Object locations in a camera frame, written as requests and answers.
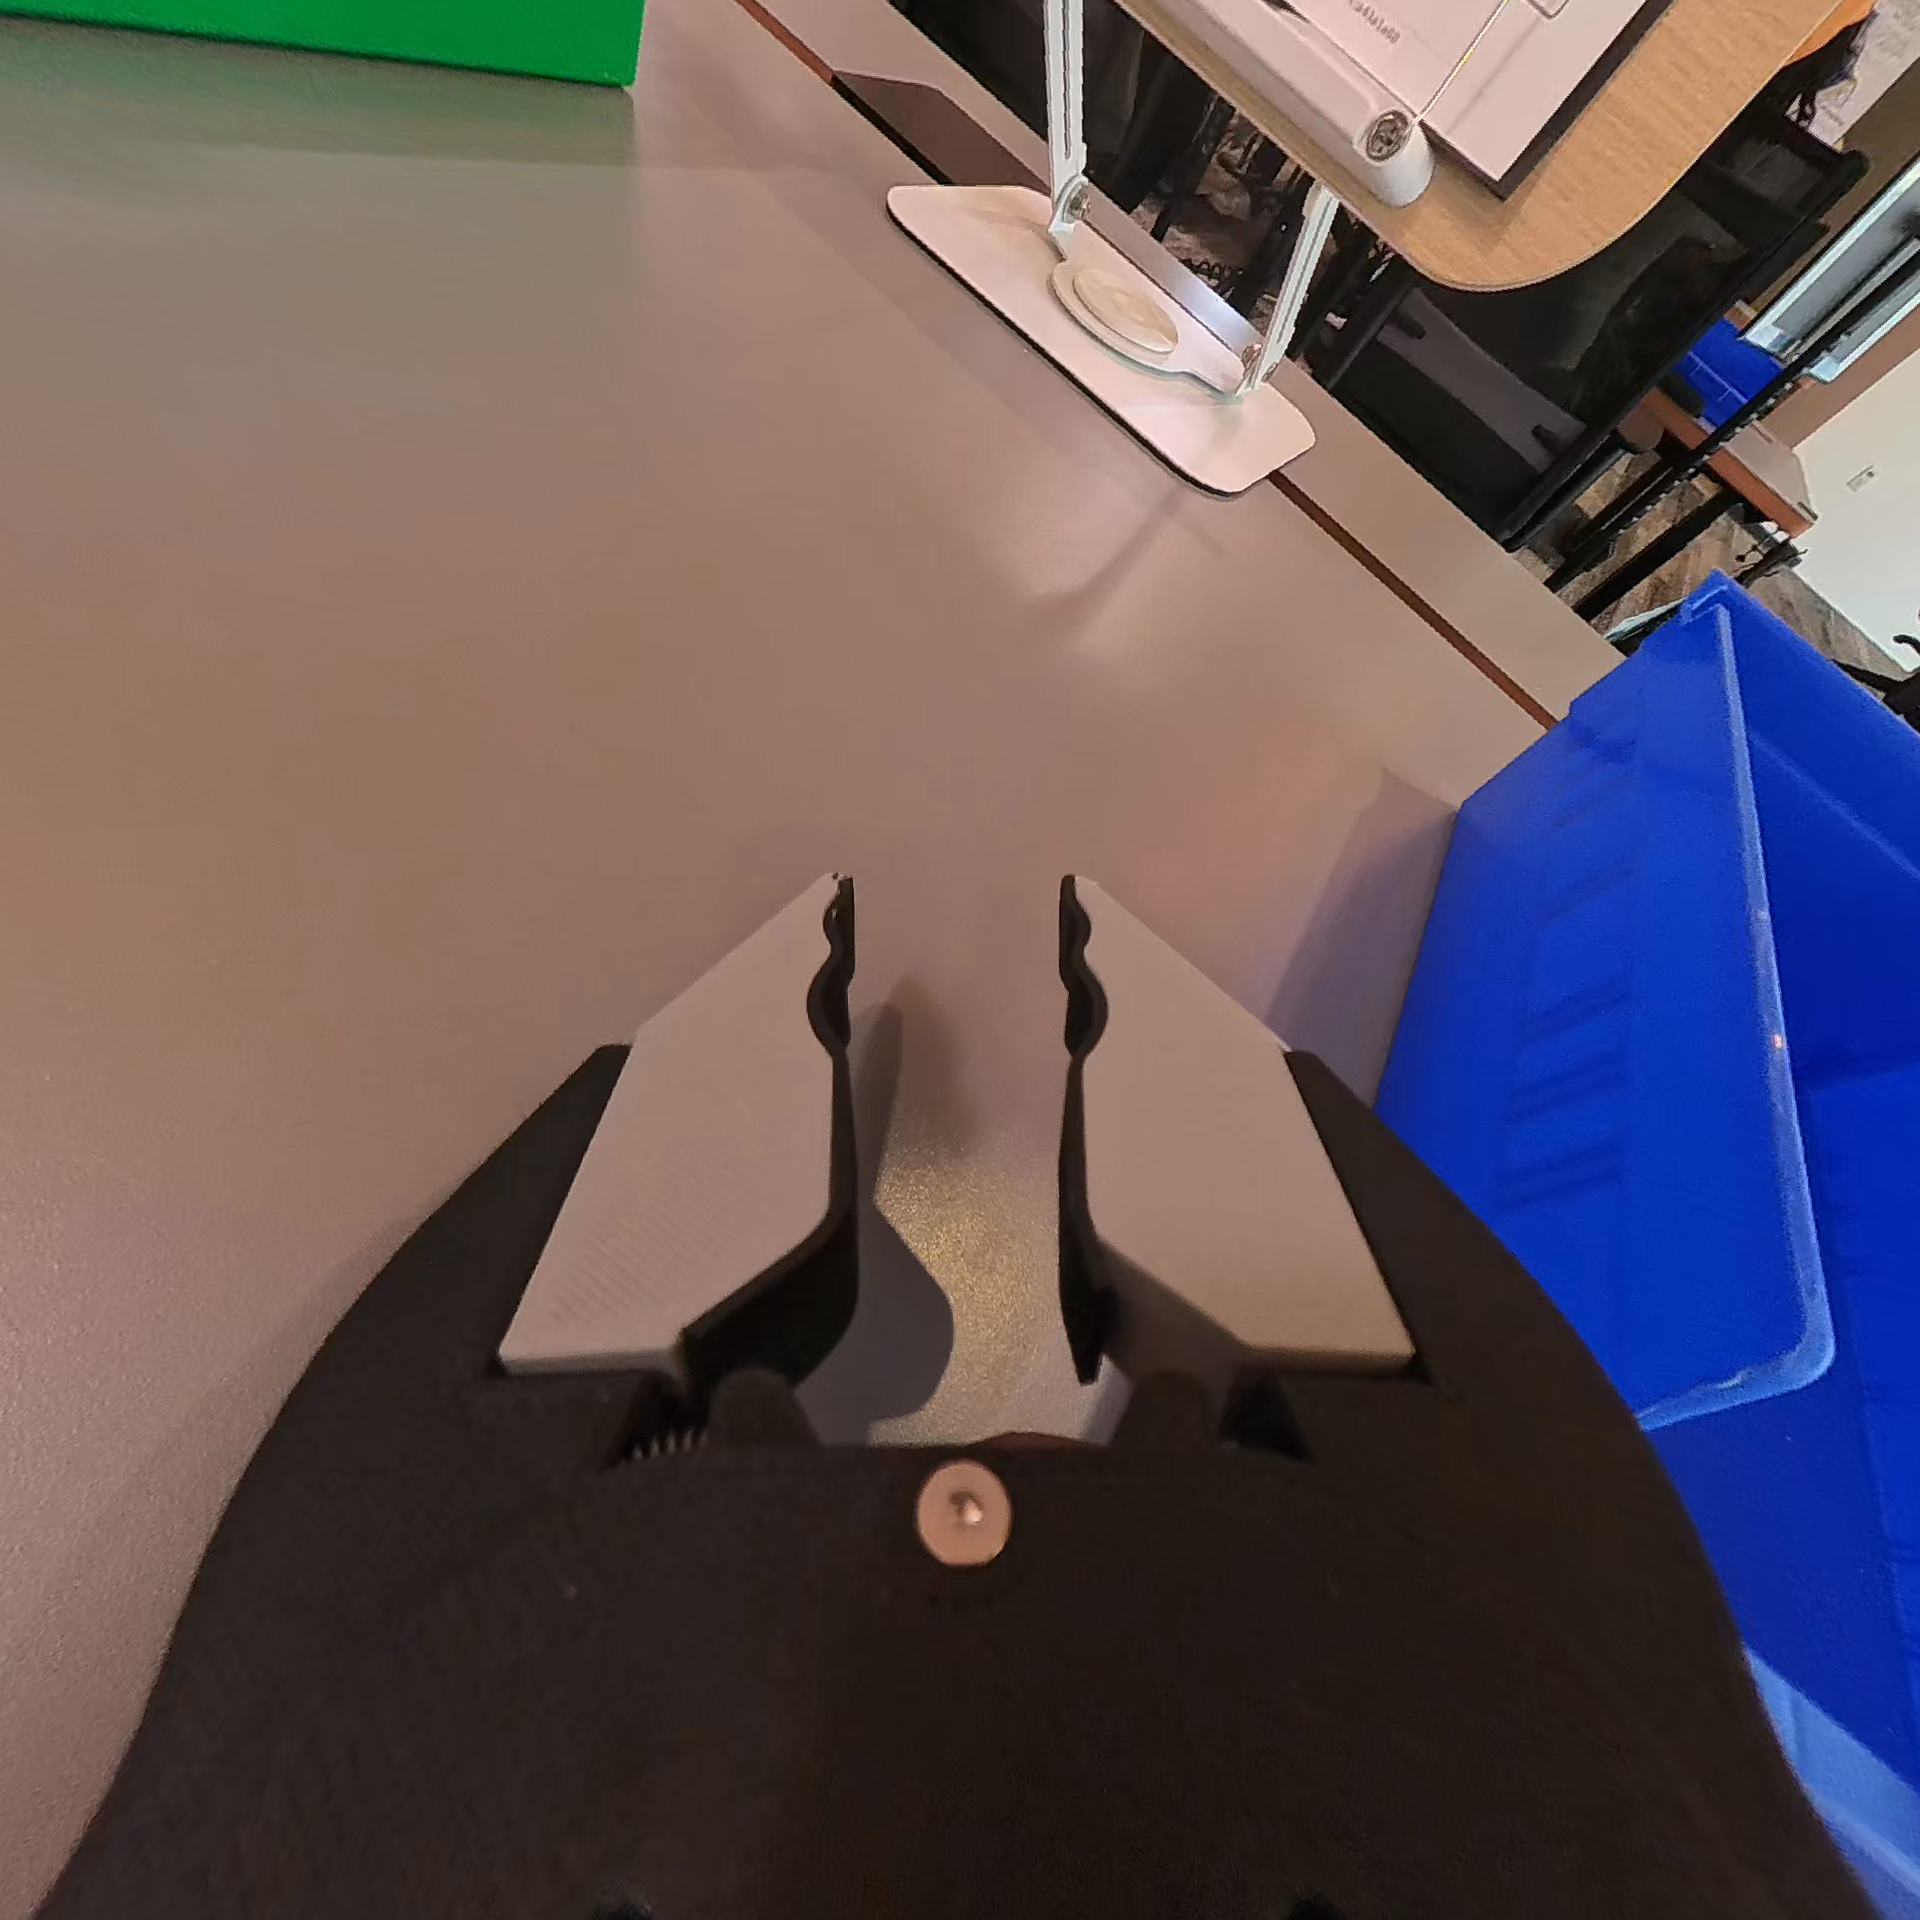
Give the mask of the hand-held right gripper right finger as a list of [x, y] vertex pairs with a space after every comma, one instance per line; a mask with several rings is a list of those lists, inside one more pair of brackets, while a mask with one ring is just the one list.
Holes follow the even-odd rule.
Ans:
[[1064, 876], [1061, 1310], [1082, 1382], [1413, 1362], [1293, 1054], [1087, 876]]

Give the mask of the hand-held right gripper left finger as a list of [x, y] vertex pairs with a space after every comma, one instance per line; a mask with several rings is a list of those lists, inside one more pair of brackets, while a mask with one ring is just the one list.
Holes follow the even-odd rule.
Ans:
[[808, 1381], [857, 1310], [848, 989], [827, 873], [635, 1034], [499, 1347], [512, 1376], [633, 1369], [709, 1397]]

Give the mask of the blue plastic bin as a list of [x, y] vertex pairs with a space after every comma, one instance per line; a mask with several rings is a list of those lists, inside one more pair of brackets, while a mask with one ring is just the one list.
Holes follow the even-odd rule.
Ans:
[[1376, 1092], [1651, 1432], [1883, 1916], [1915, 1916], [1915, 757], [1709, 576], [1458, 810]]

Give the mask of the green plastic bin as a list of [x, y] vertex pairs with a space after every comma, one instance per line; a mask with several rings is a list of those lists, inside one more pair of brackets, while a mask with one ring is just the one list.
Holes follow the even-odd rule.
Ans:
[[135, 32], [628, 86], [643, 3], [4, 3]]

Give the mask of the brown desk black legs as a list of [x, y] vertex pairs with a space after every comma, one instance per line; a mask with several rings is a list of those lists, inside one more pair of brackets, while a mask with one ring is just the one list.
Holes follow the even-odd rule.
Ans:
[[1816, 528], [1818, 512], [1796, 450], [1763, 422], [1737, 433], [1707, 426], [1666, 390], [1653, 390], [1621, 420], [1623, 438], [1631, 428], [1647, 433], [1647, 450], [1655, 457], [1647, 474], [1647, 481], [1660, 482], [1655, 499], [1701, 482], [1787, 540]]

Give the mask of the black office chair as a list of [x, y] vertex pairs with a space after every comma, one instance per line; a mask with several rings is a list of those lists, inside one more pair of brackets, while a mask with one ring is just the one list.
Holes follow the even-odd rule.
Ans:
[[1467, 292], [1391, 259], [1311, 372], [1514, 546], [1730, 307], [1812, 250], [1868, 165], [1787, 116], [1743, 113], [1649, 214], [1551, 280]]

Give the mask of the small blue storage bin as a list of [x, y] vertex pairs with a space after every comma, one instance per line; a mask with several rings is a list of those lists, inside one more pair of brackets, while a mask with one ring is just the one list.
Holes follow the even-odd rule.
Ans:
[[1707, 428], [1722, 428], [1748, 404], [1765, 419], [1796, 385], [1799, 376], [1787, 376], [1784, 362], [1748, 342], [1730, 317], [1707, 326], [1665, 377], [1668, 396]]

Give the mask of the instruction sheet on stand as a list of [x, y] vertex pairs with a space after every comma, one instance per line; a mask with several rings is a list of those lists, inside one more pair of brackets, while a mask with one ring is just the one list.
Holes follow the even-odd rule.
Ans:
[[1047, 188], [901, 182], [888, 210], [1169, 468], [1237, 496], [1312, 448], [1312, 426], [1273, 377], [1339, 210], [1444, 286], [1545, 282], [1649, 213], [1842, 4], [1666, 4], [1509, 197], [1289, 4], [1124, 11], [1303, 169], [1303, 225], [1252, 347], [1228, 346], [1093, 226], [1082, 4], [1043, 6]]

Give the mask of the white framed panel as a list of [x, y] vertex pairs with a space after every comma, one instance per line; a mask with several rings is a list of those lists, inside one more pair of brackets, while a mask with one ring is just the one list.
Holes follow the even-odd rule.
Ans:
[[1765, 302], [1745, 341], [1781, 369], [1836, 381], [1919, 302], [1919, 163], [1896, 176]]

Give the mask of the printed instruction sheet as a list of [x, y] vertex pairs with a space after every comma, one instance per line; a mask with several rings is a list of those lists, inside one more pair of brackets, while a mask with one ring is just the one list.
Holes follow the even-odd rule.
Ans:
[[1666, 3], [1293, 3], [1305, 22], [1509, 197]]

